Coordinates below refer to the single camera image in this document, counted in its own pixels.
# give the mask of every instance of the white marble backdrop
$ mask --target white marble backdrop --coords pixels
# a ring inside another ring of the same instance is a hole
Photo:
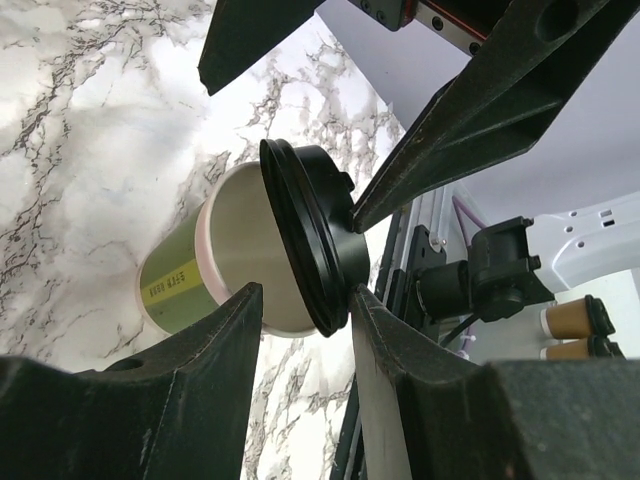
[[[139,262],[260,139],[321,145],[355,195],[399,140],[318,17],[209,98],[211,11],[0,0],[0,354],[80,371],[161,340],[136,310]],[[367,234],[374,272],[386,228]],[[349,328],[265,336],[243,478],[326,478],[353,370]]]

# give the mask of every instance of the cup lid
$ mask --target cup lid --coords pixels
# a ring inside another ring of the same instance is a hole
[[[617,342],[611,342],[609,344],[609,350],[614,357],[625,358],[624,353],[620,350],[620,345]]]
[[[607,307],[604,306],[604,302],[600,298],[587,295],[584,297],[584,302],[595,335],[606,337],[616,333],[616,329],[609,318]]]
[[[611,349],[612,342],[606,337],[600,337],[598,335],[591,335],[587,339],[587,347],[589,349],[590,357],[608,357],[611,358],[614,355]]]
[[[262,140],[260,167],[309,315],[331,336],[347,323],[351,289],[369,278],[364,235],[351,230],[353,181],[318,146]]]

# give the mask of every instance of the purple cable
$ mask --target purple cable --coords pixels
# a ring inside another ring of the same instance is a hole
[[[469,220],[471,220],[478,228],[486,228],[487,225],[480,220],[472,211],[469,207],[467,207],[462,200],[460,200],[458,197],[456,197],[455,195],[452,197],[452,201],[453,201],[453,209],[456,212],[456,218],[458,219],[458,224],[460,225],[460,230],[462,231],[462,238],[464,239],[464,243],[465,246],[469,246],[470,239],[469,239],[469,235],[467,233],[467,228],[464,226],[464,221],[462,219],[462,215],[460,214],[460,212],[463,212],[467,218]],[[460,346],[460,351],[467,353],[466,352],[466,348],[469,345],[469,338],[471,335],[473,334],[473,330],[472,327],[467,328],[462,335],[466,336],[467,338],[465,338],[462,341],[462,345]]]

